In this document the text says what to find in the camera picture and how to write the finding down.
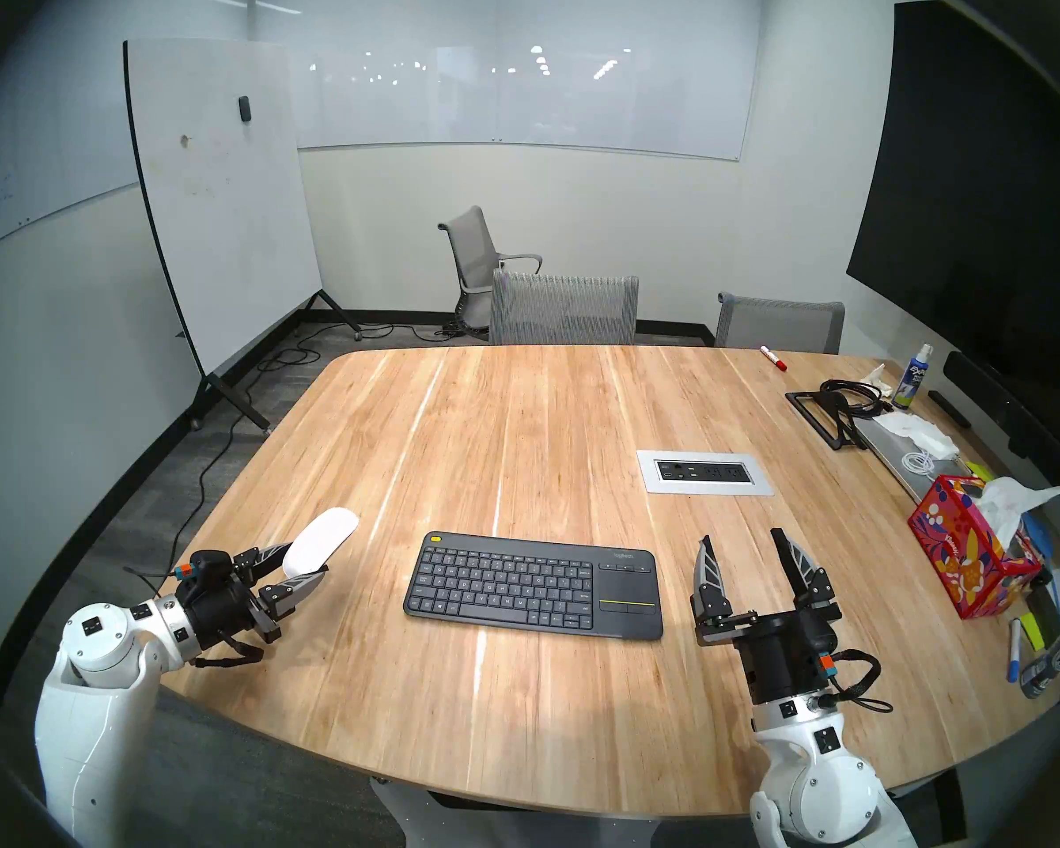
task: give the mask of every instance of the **office chair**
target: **office chair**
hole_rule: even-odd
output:
[[[631,346],[639,279],[531,276],[500,270],[490,311],[499,344]]]
[[[724,348],[840,354],[845,329],[845,304],[770,301],[763,297],[737,297],[721,292],[722,312],[714,329],[714,344]]]
[[[452,257],[459,275],[460,298],[456,304],[457,323],[474,337],[483,337],[491,325],[491,294],[495,286],[495,271],[504,268],[506,261],[533,258],[542,269],[541,254],[499,254],[491,241],[482,209],[473,206],[458,218],[437,228],[447,232]]]

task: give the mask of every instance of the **black tv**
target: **black tv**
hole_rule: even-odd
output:
[[[893,55],[848,273],[965,353],[948,375],[1059,480],[1060,93],[942,2],[896,5]]]

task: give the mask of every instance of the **white cable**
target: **white cable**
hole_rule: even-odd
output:
[[[902,464],[912,474],[922,474],[930,477],[935,469],[935,460],[925,453],[907,453],[903,456]]]

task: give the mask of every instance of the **white computer mouse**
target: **white computer mouse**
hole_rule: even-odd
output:
[[[282,571],[293,578],[317,571],[354,533],[359,517],[344,508],[330,508],[320,513],[294,540],[282,560]]]

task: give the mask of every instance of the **chair armrest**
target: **chair armrest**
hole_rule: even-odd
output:
[[[542,255],[541,254],[499,254],[498,255],[498,260],[499,261],[514,261],[515,259],[518,259],[518,258],[533,258],[535,261],[538,262],[537,263],[537,267],[538,268],[536,270],[534,270],[534,272],[536,273],[536,272],[538,272],[538,270],[542,270]]]

